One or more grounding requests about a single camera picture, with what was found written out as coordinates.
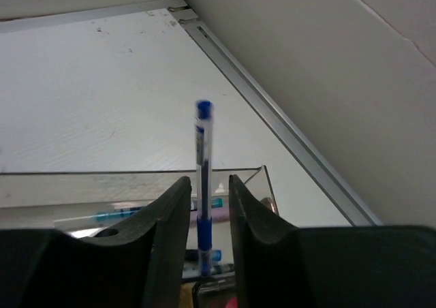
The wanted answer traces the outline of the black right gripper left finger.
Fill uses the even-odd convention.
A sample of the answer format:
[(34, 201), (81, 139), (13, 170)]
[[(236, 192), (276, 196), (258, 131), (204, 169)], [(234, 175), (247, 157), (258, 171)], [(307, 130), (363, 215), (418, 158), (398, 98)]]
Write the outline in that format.
[(177, 307), (190, 224), (183, 176), (94, 237), (1, 232), (2, 307)]

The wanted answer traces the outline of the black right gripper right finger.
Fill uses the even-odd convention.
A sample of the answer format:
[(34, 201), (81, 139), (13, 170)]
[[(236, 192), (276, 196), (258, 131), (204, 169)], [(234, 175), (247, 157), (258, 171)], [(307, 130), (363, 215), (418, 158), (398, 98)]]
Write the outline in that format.
[(298, 228), (232, 175), (239, 307), (434, 307), (435, 231), (423, 226)]

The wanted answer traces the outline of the blue ballpoint pen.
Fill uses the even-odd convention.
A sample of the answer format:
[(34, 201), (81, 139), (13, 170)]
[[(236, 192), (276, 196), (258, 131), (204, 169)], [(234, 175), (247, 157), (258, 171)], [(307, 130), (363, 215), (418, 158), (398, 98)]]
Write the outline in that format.
[(203, 277), (211, 271), (211, 153), (213, 134), (213, 104), (208, 100), (196, 102), (196, 176), (197, 176), (197, 235), (199, 267)]

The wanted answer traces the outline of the pink red gel pen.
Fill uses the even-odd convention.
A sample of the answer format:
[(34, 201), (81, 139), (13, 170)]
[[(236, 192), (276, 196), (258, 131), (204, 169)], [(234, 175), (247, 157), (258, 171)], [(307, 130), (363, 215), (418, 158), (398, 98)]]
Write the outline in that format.
[[(198, 212), (191, 211), (190, 212), (190, 224), (196, 225), (197, 223)], [(211, 210), (211, 219), (213, 223), (222, 223), (226, 222), (230, 219), (230, 212), (227, 208), (217, 208)]]

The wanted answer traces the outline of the dark blue gel pen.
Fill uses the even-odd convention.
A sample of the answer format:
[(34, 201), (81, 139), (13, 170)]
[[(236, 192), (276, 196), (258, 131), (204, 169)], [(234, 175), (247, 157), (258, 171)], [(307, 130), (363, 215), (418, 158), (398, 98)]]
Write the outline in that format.
[[(221, 250), (212, 249), (210, 251), (210, 257), (213, 262), (221, 261)], [(199, 251), (197, 249), (186, 249), (185, 250), (185, 261), (186, 262), (198, 262)]]

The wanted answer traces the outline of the black gel pen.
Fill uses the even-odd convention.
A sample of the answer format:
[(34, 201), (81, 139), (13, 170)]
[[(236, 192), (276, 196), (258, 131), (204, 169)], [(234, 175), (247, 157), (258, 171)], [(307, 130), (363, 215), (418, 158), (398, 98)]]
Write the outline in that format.
[[(211, 275), (220, 275), (231, 273), (234, 271), (233, 264), (215, 264), (211, 266)], [(182, 279), (195, 279), (201, 277), (202, 273), (200, 267), (194, 264), (184, 264)]]

